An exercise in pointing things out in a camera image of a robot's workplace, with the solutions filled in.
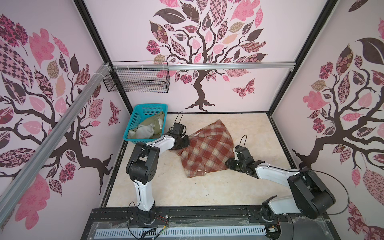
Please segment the red plaid skirt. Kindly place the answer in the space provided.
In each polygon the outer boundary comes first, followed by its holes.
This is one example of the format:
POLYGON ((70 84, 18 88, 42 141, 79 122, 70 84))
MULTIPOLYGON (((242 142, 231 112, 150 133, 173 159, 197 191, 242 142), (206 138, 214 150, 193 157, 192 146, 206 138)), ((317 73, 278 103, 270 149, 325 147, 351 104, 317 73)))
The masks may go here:
POLYGON ((234 141, 221 120, 196 131, 189 140, 188 147, 175 150, 187 178, 228 169, 225 162, 234 157, 234 141))

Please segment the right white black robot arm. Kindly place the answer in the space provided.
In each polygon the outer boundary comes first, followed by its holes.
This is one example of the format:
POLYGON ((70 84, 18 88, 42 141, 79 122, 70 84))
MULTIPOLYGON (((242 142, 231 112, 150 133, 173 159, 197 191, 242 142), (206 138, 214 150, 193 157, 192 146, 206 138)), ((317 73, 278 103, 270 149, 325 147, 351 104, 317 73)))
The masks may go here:
POLYGON ((291 191, 288 196, 272 196, 262 203, 260 215, 266 222, 273 222, 278 215, 284 214, 302 214, 314 220, 336 203, 331 191, 308 168, 288 170, 261 160, 255 161, 246 147, 236 146, 234 153, 235 156, 225 162, 229 169, 277 183, 291 191))

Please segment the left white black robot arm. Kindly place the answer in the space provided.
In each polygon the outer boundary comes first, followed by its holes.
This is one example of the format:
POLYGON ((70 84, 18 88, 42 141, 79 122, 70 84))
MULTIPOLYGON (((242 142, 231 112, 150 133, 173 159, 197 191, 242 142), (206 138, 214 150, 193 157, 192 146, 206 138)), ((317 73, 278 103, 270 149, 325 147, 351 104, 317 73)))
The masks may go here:
POLYGON ((138 142, 130 156, 126 173, 133 182, 139 219, 150 224, 155 220, 156 202, 152 193, 152 180, 157 172, 160 155, 168 150, 181 150, 190 145, 187 135, 166 134, 154 142, 138 142))

